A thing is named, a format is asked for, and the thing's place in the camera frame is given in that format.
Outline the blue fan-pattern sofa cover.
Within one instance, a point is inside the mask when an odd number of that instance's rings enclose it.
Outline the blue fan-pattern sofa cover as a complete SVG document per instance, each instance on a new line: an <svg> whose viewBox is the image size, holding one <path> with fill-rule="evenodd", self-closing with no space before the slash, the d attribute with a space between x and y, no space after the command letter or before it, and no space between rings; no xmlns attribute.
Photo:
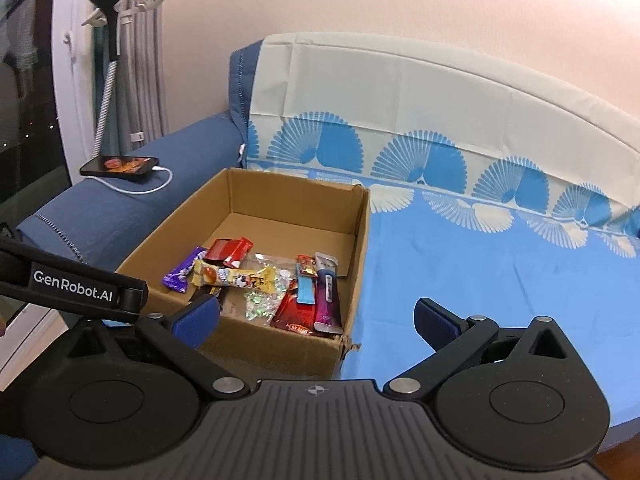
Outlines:
<svg viewBox="0 0 640 480"><path fill-rule="evenodd" d="M488 55L337 32L235 51L229 105L248 168L369 191L345 377L421 359L421 297L506 326L548 315L608 399L606 444L638 434L637 118Z"/></svg>

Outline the white clamp holder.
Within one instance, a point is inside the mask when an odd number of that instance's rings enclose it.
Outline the white clamp holder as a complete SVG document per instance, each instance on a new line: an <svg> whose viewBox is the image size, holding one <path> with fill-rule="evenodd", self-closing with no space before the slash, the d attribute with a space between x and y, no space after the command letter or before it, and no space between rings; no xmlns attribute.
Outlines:
<svg viewBox="0 0 640 480"><path fill-rule="evenodd" d="M94 6L82 26L106 26L113 18L124 20L137 13L157 9L165 0L90 0Z"/></svg>

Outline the red snack packet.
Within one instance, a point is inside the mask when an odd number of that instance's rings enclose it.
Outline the red snack packet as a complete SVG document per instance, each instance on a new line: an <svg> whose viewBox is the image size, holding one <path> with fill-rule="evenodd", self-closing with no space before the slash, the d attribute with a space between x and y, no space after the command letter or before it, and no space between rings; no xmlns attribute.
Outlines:
<svg viewBox="0 0 640 480"><path fill-rule="evenodd" d="M203 256L203 260L214 266L239 269L252 248L253 243L246 237L216 238Z"/></svg>

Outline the black brown snack packet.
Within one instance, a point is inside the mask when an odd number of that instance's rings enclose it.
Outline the black brown snack packet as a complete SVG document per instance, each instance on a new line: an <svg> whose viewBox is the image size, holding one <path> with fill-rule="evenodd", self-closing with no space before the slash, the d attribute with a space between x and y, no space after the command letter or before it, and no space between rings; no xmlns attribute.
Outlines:
<svg viewBox="0 0 640 480"><path fill-rule="evenodd" d="M203 285L201 287L197 287L194 290L190 300L195 301L204 296L211 296L213 298L219 299L221 292L222 292L221 287L212 286L212 285Z"/></svg>

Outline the yellow cartoon snack bar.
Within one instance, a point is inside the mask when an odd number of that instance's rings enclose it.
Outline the yellow cartoon snack bar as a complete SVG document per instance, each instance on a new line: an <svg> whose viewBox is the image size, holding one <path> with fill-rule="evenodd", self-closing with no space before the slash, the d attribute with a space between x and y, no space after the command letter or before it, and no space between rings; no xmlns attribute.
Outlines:
<svg viewBox="0 0 640 480"><path fill-rule="evenodd" d="M196 260L191 282L196 287L212 285L258 290L258 292L273 294L277 289L276 279L277 272L272 266L265 266L259 270L233 269Z"/></svg>

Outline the clear bag of candies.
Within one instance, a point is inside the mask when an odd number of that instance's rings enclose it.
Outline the clear bag of candies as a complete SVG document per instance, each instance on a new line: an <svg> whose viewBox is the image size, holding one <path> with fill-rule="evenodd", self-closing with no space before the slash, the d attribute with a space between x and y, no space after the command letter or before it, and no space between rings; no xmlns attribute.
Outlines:
<svg viewBox="0 0 640 480"><path fill-rule="evenodd" d="M265 271L267 274L267 284L264 287L244 292L244 318L254 324L268 325L295 278L296 261L251 252L244 264L247 269Z"/></svg>

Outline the brown cardboard box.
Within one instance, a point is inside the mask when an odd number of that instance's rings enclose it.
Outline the brown cardboard box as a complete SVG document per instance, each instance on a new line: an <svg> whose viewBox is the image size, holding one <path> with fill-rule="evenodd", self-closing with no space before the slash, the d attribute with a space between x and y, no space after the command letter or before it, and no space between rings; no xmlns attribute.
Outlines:
<svg viewBox="0 0 640 480"><path fill-rule="evenodd" d="M345 184L271 172L227 169L204 184L164 220L119 266L149 286L145 312L174 314L194 290L175 292L162 278L194 248L220 238L253 244L242 265L293 272L299 256L336 258L339 335L303 335L247 314L242 289L224 293L221 319L201 346L212 361L246 382L259 379L333 379L352 350L370 219L370 192Z"/></svg>

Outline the blue sofa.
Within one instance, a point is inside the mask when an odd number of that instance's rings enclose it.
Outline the blue sofa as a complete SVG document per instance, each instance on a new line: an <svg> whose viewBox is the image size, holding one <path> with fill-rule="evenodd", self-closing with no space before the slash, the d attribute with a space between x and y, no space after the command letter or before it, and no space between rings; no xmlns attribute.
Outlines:
<svg viewBox="0 0 640 480"><path fill-rule="evenodd" d="M209 168L236 167L245 159L250 111L259 49L248 46L232 54L229 73L230 107L216 117L222 138L210 134L172 134L160 140L170 169L169 177L152 171L139 182L117 178L88 178L70 188L58 206L46 211L43 223L48 242L32 234L14 238L53 255L117 273L115 259L134 241L146 220L159 219L181 204L181 196ZM139 318L147 314L142 308ZM202 338L212 333L219 312L201 321L180 326L180 338L198 351ZM110 327L134 325L98 320ZM254 405L249 392L235 400L222 400L205 409L198 426L171 450L125 467L74 467L37 452L22 428L22 393L26 367L1 395L1 474L6 479L149 479L167 476L182 479L187 466L201 466L219 477L224 461L213 458L210 438L244 434L242 412Z"/></svg>

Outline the long red snack stick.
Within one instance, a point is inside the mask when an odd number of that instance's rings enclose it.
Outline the long red snack stick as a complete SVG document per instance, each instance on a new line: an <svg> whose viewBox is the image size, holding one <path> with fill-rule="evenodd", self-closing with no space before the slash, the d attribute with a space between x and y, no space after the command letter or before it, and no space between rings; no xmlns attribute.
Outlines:
<svg viewBox="0 0 640 480"><path fill-rule="evenodd" d="M299 335L314 334L314 306L298 301L297 281L293 280L284 294L270 326Z"/></svg>

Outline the purple silver snack bar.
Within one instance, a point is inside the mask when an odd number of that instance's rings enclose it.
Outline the purple silver snack bar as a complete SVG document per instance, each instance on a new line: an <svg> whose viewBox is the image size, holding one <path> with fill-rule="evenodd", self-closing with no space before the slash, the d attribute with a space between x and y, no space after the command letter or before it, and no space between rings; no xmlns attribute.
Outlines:
<svg viewBox="0 0 640 480"><path fill-rule="evenodd" d="M316 289L314 290L314 301L316 302L314 329L322 334L341 335L343 326L340 295L337 290L337 258L316 252L314 263L317 271Z"/></svg>

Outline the purple chocolate bar wrapper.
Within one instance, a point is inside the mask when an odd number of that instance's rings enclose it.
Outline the purple chocolate bar wrapper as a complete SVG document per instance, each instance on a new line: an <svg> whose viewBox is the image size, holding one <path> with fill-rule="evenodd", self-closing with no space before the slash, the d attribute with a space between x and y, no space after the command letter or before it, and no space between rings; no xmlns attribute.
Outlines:
<svg viewBox="0 0 640 480"><path fill-rule="evenodd" d="M195 261L201 259L206 252L204 247L195 247L182 263L163 276L162 285L174 292L184 294L188 288L188 278L194 268Z"/></svg>

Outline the black smartphone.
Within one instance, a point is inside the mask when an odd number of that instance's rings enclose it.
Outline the black smartphone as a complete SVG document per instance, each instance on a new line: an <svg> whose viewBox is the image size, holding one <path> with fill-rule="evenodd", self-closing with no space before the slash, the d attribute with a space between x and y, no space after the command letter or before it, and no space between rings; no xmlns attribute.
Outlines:
<svg viewBox="0 0 640 480"><path fill-rule="evenodd" d="M81 166L79 173L84 177L141 181L159 162L157 157L99 155Z"/></svg>

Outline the red gold cake packet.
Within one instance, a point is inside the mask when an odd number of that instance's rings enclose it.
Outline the red gold cake packet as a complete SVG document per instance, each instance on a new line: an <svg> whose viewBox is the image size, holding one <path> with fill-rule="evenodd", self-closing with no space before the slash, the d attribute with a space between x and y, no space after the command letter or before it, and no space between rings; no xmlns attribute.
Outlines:
<svg viewBox="0 0 640 480"><path fill-rule="evenodd" d="M317 275L316 260L313 256L298 255L296 257L296 272L308 278L314 278Z"/></svg>

